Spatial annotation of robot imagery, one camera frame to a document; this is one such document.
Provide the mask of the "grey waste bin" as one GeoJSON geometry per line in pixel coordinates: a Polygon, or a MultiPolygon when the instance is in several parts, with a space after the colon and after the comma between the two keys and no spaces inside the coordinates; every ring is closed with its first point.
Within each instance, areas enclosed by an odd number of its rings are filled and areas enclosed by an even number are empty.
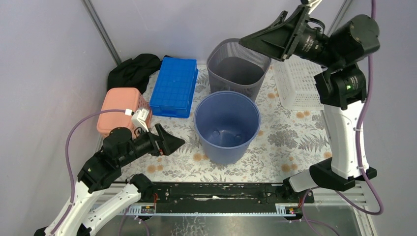
{"type": "Polygon", "coordinates": [[[245,48],[238,38],[220,42],[207,59],[210,92],[235,91],[256,100],[271,58],[245,48]]]}

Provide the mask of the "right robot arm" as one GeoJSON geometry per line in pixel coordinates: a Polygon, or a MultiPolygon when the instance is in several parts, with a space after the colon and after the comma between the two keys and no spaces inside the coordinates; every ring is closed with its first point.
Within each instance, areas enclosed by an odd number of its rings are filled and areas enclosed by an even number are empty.
{"type": "Polygon", "coordinates": [[[268,27],[239,40],[243,47],[277,61],[295,55],[324,68],[314,80],[332,157],[283,180],[282,196],[290,203],[307,189],[346,191],[357,181],[377,175],[363,151],[361,112],[370,82],[357,63],[379,50],[378,24],[360,14],[327,36],[322,22],[317,21],[316,28],[310,26],[309,13],[310,8],[301,4],[293,14],[283,11],[268,27]]]}

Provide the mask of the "white plastic basket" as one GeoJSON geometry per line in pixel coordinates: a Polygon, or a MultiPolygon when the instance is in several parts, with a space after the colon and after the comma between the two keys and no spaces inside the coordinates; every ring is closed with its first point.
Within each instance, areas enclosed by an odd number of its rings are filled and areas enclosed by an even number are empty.
{"type": "Polygon", "coordinates": [[[315,63],[298,56],[291,56],[284,62],[272,64],[274,81],[281,105],[292,111],[320,111],[320,102],[314,76],[322,72],[315,63]]]}

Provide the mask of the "blue bucket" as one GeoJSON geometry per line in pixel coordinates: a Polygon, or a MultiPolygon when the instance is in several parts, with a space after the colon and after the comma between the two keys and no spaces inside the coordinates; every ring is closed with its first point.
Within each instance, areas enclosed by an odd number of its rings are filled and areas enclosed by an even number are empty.
{"type": "Polygon", "coordinates": [[[204,154],[221,165],[238,162],[255,139],[261,115],[255,103],[234,91],[204,98],[194,112],[194,126],[204,154]]]}

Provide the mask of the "pink plastic basket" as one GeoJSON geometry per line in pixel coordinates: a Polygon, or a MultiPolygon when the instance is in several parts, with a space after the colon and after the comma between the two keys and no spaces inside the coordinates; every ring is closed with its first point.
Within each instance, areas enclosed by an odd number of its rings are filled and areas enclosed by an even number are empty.
{"type": "Polygon", "coordinates": [[[135,138],[136,127],[130,121],[131,116],[125,115],[126,109],[136,111],[139,108],[150,110],[150,116],[147,123],[150,127],[152,119],[152,110],[149,103],[144,99],[142,94],[136,88],[113,88],[106,94],[102,105],[102,111],[122,110],[121,112],[110,112],[99,115],[97,122],[97,131],[105,138],[110,132],[118,127],[126,127],[131,131],[132,137],[135,138]]]}

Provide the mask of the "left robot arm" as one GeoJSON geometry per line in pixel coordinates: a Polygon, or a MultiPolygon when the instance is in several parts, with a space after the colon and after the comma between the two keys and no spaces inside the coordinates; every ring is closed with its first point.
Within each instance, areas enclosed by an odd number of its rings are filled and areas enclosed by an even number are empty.
{"type": "Polygon", "coordinates": [[[115,196],[91,211],[95,202],[121,176],[122,167],[150,154],[168,156],[184,145],[181,138],[155,125],[157,134],[142,132],[136,139],[125,127],[113,129],[77,175],[74,189],[56,219],[35,231],[36,236],[94,236],[112,218],[128,206],[156,200],[154,184],[144,174],[134,174],[115,196]]]}

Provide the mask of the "blue divided plastic tray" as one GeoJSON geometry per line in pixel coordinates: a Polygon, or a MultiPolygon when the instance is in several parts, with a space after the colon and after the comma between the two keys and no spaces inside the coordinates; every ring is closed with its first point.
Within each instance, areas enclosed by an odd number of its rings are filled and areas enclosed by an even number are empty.
{"type": "Polygon", "coordinates": [[[195,59],[165,57],[149,102],[153,115],[188,118],[197,77],[195,59]]]}

